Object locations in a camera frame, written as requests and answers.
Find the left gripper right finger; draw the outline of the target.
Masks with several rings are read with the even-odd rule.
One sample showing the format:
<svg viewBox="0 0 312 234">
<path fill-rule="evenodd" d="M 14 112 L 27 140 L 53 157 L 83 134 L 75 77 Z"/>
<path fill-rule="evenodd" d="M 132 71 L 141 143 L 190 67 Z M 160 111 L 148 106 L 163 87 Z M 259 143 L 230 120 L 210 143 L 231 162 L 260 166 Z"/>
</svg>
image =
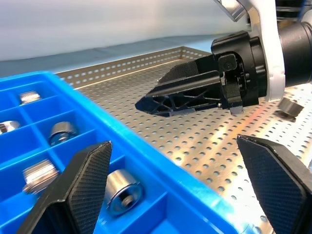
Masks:
<svg viewBox="0 0 312 234">
<path fill-rule="evenodd" d="M 312 232 L 312 171 L 282 144 L 238 135 L 259 204 L 277 234 Z"/>
</svg>

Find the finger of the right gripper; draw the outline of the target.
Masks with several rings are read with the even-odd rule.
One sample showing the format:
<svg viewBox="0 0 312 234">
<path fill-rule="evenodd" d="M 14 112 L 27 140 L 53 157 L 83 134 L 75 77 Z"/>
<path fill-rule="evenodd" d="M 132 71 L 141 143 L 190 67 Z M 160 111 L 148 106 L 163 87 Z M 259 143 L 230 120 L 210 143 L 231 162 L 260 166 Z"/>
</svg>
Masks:
<svg viewBox="0 0 312 234">
<path fill-rule="evenodd" d="M 171 117 L 216 108 L 221 101 L 218 71 L 188 78 L 178 78 L 158 84 L 136 104 L 147 114 Z"/>
<path fill-rule="evenodd" d="M 158 85 L 188 84 L 193 86 L 219 84 L 218 64 L 213 55 L 176 65 L 158 80 Z"/>
</svg>

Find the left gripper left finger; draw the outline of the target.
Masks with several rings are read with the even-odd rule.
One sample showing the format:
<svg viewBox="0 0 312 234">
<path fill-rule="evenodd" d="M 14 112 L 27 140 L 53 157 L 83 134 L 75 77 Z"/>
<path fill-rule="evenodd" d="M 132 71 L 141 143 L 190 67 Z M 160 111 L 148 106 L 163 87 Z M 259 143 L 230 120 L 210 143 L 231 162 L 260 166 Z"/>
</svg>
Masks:
<svg viewBox="0 0 312 234">
<path fill-rule="evenodd" d="M 91 234 L 104 201 L 112 143 L 75 153 L 65 170 L 41 194 L 19 234 Z"/>
</svg>

